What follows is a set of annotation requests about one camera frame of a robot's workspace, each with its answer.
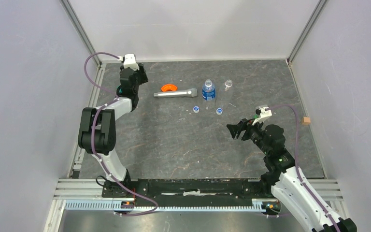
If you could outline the white cap of bottle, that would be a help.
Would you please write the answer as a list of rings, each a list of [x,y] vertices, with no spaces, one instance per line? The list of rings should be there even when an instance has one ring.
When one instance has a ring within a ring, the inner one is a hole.
[[[216,109],[216,114],[217,115],[221,115],[222,113],[223,113],[223,109],[221,109],[221,108]]]

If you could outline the blue-white Pocari bottle cap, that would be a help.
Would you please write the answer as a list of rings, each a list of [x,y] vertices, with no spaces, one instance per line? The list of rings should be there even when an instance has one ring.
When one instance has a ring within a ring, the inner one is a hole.
[[[193,112],[198,113],[200,111],[200,108],[198,106],[193,107]]]

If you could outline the blue labelled Pocari bottle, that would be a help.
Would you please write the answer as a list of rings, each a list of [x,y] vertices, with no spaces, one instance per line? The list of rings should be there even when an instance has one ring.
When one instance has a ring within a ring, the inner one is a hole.
[[[202,86],[202,97],[205,101],[212,101],[215,99],[215,96],[215,85],[211,79],[207,79]]]

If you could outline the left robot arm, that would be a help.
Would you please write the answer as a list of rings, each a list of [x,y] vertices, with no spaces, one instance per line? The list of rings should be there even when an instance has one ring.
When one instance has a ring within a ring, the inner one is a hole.
[[[134,111],[139,101],[139,86],[148,82],[143,64],[138,70],[120,67],[120,86],[117,97],[100,107],[82,110],[78,133],[78,146],[91,154],[102,167],[106,179],[114,181],[114,191],[121,197],[132,192],[128,171],[121,163],[116,149],[115,122],[123,115]]]

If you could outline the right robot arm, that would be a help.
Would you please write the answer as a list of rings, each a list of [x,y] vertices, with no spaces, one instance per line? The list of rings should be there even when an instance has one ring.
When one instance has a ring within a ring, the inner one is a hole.
[[[260,177],[260,192],[274,196],[308,232],[355,232],[356,224],[335,212],[311,186],[285,147],[284,129],[242,119],[228,124],[233,139],[252,141],[263,153],[267,172]]]

